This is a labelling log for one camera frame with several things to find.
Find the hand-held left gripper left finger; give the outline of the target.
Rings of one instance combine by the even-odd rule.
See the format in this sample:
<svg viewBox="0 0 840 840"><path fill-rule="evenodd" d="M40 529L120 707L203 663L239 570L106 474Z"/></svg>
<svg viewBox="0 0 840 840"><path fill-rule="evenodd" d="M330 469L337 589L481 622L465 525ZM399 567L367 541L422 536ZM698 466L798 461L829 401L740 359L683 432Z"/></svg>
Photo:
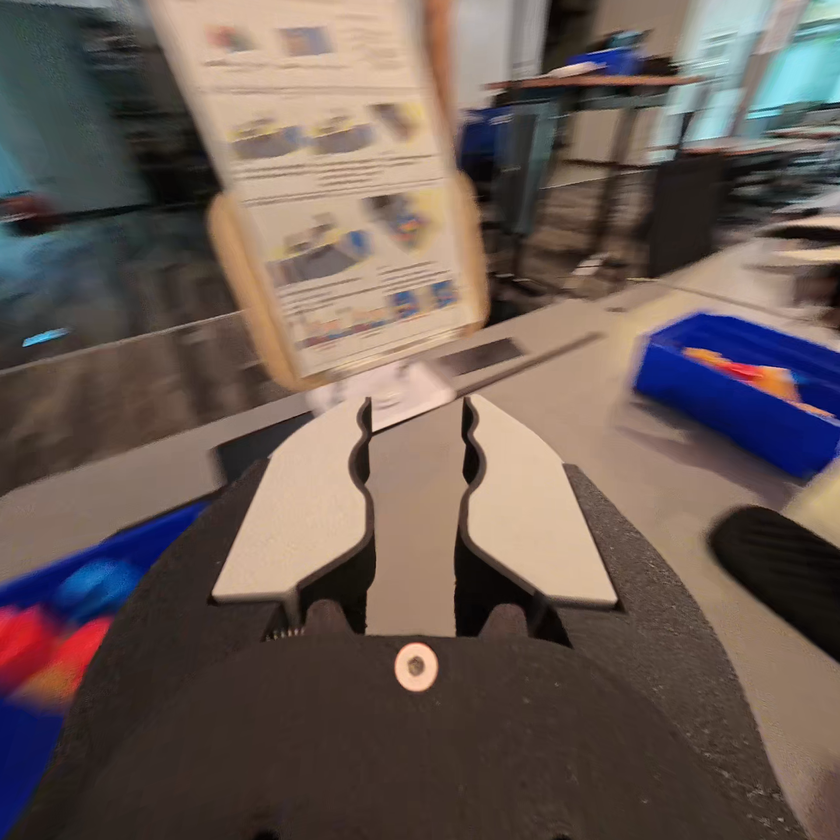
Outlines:
<svg viewBox="0 0 840 840"><path fill-rule="evenodd" d="M364 632L375 578L371 437L372 401L358 396L275 449L212 589L215 603L278 604L290 629L331 600Z"/></svg>

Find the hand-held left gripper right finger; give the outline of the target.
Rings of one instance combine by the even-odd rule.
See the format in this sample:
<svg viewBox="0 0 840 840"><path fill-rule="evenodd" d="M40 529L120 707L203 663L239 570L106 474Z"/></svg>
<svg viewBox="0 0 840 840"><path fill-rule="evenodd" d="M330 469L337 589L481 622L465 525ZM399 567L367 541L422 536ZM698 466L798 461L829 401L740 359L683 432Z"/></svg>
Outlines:
<svg viewBox="0 0 840 840"><path fill-rule="evenodd" d="M530 634L559 610L612 612L618 593L560 455L487 398L464 398L465 491L455 538L455 628L479 634L498 606Z"/></svg>

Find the blue plastic bin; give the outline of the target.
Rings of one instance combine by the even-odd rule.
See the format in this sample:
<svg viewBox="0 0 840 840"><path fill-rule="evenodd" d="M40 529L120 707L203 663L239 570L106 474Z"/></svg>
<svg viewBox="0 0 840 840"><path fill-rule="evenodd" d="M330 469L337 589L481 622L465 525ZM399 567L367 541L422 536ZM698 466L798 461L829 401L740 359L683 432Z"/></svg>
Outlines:
<svg viewBox="0 0 840 840"><path fill-rule="evenodd" d="M609 77L630 77L638 74L644 54L635 47L613 47L586 52L567 59L563 67L589 66L590 72Z"/></svg>
<svg viewBox="0 0 840 840"><path fill-rule="evenodd" d="M4 581L1 605L21 609L41 606L58 617L60 623L73 623L79 617L76 607L53 606L58 589L67 578L88 564L111 564L131 569L122 573L126 583L117 588L117 600L104 602L96 612L97 616L112 615L154 562L193 524L208 504L206 499L194 500L115 532L86 549ZM29 710L14 700L2 698L2 837L7 835L20 816L46 770L63 715L60 710Z"/></svg>
<svg viewBox="0 0 840 840"><path fill-rule="evenodd" d="M834 414L810 414L682 354L793 372L801 400ZM838 456L838 352L755 322L698 311L648 333L633 388L687 415L795 478L808 480Z"/></svg>

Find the pile of mega blocks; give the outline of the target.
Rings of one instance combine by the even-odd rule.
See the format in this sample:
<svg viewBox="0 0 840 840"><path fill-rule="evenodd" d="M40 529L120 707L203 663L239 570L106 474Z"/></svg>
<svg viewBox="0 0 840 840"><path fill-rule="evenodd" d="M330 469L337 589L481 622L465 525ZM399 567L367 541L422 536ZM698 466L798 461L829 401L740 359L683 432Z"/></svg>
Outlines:
<svg viewBox="0 0 840 840"><path fill-rule="evenodd" d="M750 385L754 389L779 398L810 414L823 418L836 418L834 414L821 407L802 401L794 374L789 369L739 363L729 360L716 351L700 348L684 348L682 354L688 359L718 371L734 381Z"/></svg>

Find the black flat plate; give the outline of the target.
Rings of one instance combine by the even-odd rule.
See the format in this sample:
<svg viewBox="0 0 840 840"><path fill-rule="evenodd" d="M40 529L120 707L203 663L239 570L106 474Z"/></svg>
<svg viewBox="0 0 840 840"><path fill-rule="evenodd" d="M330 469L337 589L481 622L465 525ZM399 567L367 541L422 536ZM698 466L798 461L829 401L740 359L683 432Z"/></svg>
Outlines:
<svg viewBox="0 0 840 840"><path fill-rule="evenodd" d="M513 339L504 338L448 353L439 357L436 364L446 375L460 377L518 360L524 355L522 348Z"/></svg>

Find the wooden board with instruction sheet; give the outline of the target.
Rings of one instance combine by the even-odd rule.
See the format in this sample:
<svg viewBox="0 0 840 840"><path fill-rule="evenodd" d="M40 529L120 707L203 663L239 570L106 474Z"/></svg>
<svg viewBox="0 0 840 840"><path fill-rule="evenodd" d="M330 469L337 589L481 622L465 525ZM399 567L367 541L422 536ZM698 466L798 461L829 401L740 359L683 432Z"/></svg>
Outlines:
<svg viewBox="0 0 840 840"><path fill-rule="evenodd" d="M455 161L446 2L148 2L220 191L206 227L269 376L293 392L487 322Z"/></svg>

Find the black display panel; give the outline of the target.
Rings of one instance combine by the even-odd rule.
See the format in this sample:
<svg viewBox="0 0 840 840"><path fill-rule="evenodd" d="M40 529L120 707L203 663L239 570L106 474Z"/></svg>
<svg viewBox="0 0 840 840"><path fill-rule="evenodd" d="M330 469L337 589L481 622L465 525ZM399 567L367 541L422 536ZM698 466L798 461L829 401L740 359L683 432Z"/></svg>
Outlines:
<svg viewBox="0 0 840 840"><path fill-rule="evenodd" d="M647 276L660 278L706 258L720 205L721 154L688 154L654 177L647 232Z"/></svg>

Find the blue jacket on chair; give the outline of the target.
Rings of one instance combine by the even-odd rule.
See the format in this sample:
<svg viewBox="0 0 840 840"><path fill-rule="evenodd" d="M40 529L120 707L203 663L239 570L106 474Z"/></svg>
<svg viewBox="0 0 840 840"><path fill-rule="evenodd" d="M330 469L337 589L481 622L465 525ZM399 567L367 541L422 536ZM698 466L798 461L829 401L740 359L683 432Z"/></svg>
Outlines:
<svg viewBox="0 0 840 840"><path fill-rule="evenodd" d="M468 108L460 114L456 139L458 168L476 182L491 179L506 126L511 120L510 107Z"/></svg>

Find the wooden standing desk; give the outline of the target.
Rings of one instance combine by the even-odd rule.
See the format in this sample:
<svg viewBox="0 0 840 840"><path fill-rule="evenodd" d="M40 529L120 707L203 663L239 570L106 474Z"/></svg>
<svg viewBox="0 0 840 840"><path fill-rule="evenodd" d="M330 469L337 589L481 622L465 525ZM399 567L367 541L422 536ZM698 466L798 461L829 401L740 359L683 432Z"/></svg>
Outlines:
<svg viewBox="0 0 840 840"><path fill-rule="evenodd" d="M559 122L582 111L618 111L620 119L612 135L611 156L597 205L597 215L585 256L601 250L613 215L613 199L625 169L637 116L644 109L662 108L672 88L704 82L703 76L606 75L589 72L567 77L536 77L495 82L509 108L509 121L500 134L497 152L496 207L500 232L511 243L511 263L501 279L524 281L523 250L531 236L539 193L549 173L550 157Z"/></svg>

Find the grey desk rail strip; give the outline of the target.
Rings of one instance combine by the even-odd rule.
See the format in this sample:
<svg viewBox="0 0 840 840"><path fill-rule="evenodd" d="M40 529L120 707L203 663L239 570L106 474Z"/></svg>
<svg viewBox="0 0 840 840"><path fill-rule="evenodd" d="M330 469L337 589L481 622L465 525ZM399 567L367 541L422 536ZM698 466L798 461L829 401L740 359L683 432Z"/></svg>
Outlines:
<svg viewBox="0 0 840 840"><path fill-rule="evenodd" d="M568 342L563 346L560 346L559 348L547 351L546 353L535 354L532 357L529 357L528 361L523 362L518 367L518 373L529 370L540 364L545 364L574 351L583 349L584 347L587 347L593 343L598 343L602 341L605 337L606 336L604 332L588 332L586 335L580 337L579 339L576 339L572 342Z"/></svg>

